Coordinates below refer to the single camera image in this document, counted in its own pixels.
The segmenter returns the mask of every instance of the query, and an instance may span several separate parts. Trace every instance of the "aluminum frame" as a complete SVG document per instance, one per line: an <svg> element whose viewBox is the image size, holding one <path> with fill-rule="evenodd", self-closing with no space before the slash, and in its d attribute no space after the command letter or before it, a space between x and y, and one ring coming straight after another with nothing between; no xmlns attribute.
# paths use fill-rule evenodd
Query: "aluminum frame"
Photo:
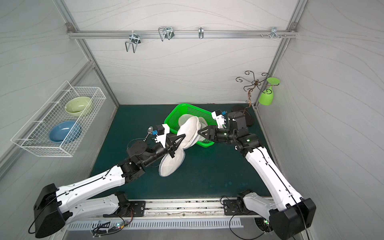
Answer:
<svg viewBox="0 0 384 240"><path fill-rule="evenodd" d="M173 31L175 34L172 39L193 39L201 38L199 30L192 31ZM280 38L296 38L298 32L289 30L276 31ZM71 39L128 39L132 31L74 31L67 33ZM140 39L158 39L158 31L134 31ZM204 30L204 38L265 38L269 39L271 31L209 31Z"/></svg>
<svg viewBox="0 0 384 240"><path fill-rule="evenodd" d="M296 7L295 7L295 10L293 11L293 14L291 16L291 20L288 22L287 31L289 31L289 29L293 26L294 23L295 23L295 25L293 27L294 28L297 27L297 24L299 22L299 19L300 19L301 15L304 11L304 8L305 8L305 5L307 4L307 2L308 2L308 0L298 0ZM275 57L273 58L272 64L268 70L269 76L273 76L273 74L275 73L276 68L279 65L279 62L280 62L281 58L283 57L283 53L285 52L285 50L288 46L289 40L290 40L290 38L285 38L285 39L281 40L279 47L277 48ZM257 99L255 101L255 103L256 103L255 107L256 108L259 106L258 99L260 98L260 95L262 94L262 92L266 88L267 88L267 86L263 86L261 88L261 91L257 95Z"/></svg>
<svg viewBox="0 0 384 240"><path fill-rule="evenodd" d="M76 22L74 21L72 15L70 14L70 12L68 10L68 7L65 4L65 2L63 0L53 0L53 2L55 3L55 5L56 5L60 15L64 19L64 21L66 23L71 23L71 25L74 28L74 30L78 30L79 28L78 28ZM97 63L97 61L95 60L95 58L94 58L91 50L89 49L86 41L83 40L83 39L76 39L76 41L79 44L79 46L80 46L81 50L83 51L84 55L87 57L87 59L94 64L94 68L96 70L96 75L99 77L101 83L103 84L103 86L107 90L107 93L111 97L111 99L112 99L113 103L115 104L115 106L118 107L120 105L119 101L116 98L116 95L113 92L111 86L109 85L107 79L105 78L103 72L101 71L100 66Z"/></svg>

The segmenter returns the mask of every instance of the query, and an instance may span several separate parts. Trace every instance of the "white mesh laundry bag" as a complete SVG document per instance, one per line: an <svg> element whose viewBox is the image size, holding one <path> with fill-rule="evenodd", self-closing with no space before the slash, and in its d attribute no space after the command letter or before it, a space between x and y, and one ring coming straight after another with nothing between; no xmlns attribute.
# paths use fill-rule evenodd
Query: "white mesh laundry bag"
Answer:
<svg viewBox="0 0 384 240"><path fill-rule="evenodd" d="M182 140L179 147L175 151L174 158L172 158L169 154L166 154L161 160L159 165L160 176L167 177L180 167L185 158L184 149L189 148L198 141L200 135L197 133L197 131L200 129L201 123L196 116L190 117L180 127L177 135L179 136L181 134L185 134L185 138Z"/></svg>

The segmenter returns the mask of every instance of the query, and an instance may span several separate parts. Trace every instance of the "black mounting plate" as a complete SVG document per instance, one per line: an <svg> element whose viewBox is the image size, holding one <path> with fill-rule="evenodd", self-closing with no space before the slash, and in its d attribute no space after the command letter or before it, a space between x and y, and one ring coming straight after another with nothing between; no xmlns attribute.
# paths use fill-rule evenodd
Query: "black mounting plate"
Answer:
<svg viewBox="0 0 384 240"><path fill-rule="evenodd" d="M145 201L129 201L131 207L133 207L133 216L142 217L144 216Z"/></svg>
<svg viewBox="0 0 384 240"><path fill-rule="evenodd" d="M224 204L224 215L226 216L233 216L233 215L258 215L257 213L253 211L248 211L247 214L241 213L238 210L238 205L237 205L237 199L232 199L232 200L223 200Z"/></svg>

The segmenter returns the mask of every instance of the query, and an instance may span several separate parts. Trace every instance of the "blue bowl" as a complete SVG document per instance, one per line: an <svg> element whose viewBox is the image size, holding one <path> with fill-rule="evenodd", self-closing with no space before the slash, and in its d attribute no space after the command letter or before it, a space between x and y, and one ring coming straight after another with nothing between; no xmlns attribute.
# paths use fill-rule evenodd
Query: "blue bowl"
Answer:
<svg viewBox="0 0 384 240"><path fill-rule="evenodd" d="M49 133L49 139L54 143L61 144L72 127L71 134L64 143L70 143L76 140L81 135L81 126L76 123L76 121L66 121L56 125Z"/></svg>

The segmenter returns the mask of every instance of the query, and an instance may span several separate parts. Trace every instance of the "aluminum rail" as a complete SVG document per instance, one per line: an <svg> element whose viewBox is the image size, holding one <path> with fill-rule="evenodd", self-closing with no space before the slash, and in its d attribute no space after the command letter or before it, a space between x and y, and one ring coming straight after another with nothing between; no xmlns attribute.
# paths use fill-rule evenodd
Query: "aluminum rail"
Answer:
<svg viewBox="0 0 384 240"><path fill-rule="evenodd" d="M158 31L134 31L140 36L140 39L157 39L160 38ZM128 39L132 31L73 31L68 32L68 36L72 39ZM174 31L175 38L199 38L199 31ZM296 31L276 31L280 38L296 38ZM204 38L266 38L269 39L271 31L209 31L204 30Z"/></svg>

